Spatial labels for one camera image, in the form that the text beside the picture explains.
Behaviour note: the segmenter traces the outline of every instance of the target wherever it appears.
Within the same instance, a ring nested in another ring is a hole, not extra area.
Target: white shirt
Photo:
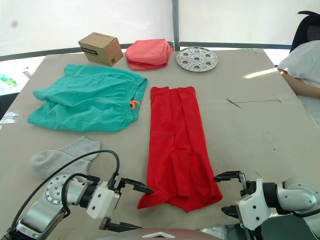
[[[299,45],[278,65],[288,75],[310,86],[320,88],[320,40]],[[319,125],[320,100],[312,97],[298,96],[306,109]]]

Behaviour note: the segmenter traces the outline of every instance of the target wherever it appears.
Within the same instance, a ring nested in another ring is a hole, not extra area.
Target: person
[[[319,125],[320,40],[299,45],[277,68]]]

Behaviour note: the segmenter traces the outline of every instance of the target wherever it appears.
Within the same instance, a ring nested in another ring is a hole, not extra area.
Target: folded red cloth
[[[173,48],[165,39],[138,40],[125,52],[132,70],[153,70],[168,65]]]
[[[150,96],[147,185],[154,193],[138,209],[168,203],[190,212],[220,201],[195,89],[153,87]]]

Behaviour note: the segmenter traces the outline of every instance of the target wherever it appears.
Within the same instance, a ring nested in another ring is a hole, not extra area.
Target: gray sock
[[[35,154],[31,159],[31,165],[35,173],[40,178],[46,179],[56,170],[69,163],[73,159],[83,154],[98,151],[100,149],[100,141],[92,141],[83,136],[76,142],[59,148],[58,150],[44,150]],[[88,169],[91,163],[90,161],[97,156],[98,153],[79,159],[61,170],[58,175],[70,175],[75,173],[88,174]]]

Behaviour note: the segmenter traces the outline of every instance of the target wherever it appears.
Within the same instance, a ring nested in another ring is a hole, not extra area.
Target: pink folded cloth
[[[138,40],[126,50],[132,70],[154,70],[168,65],[173,48],[165,39]]]

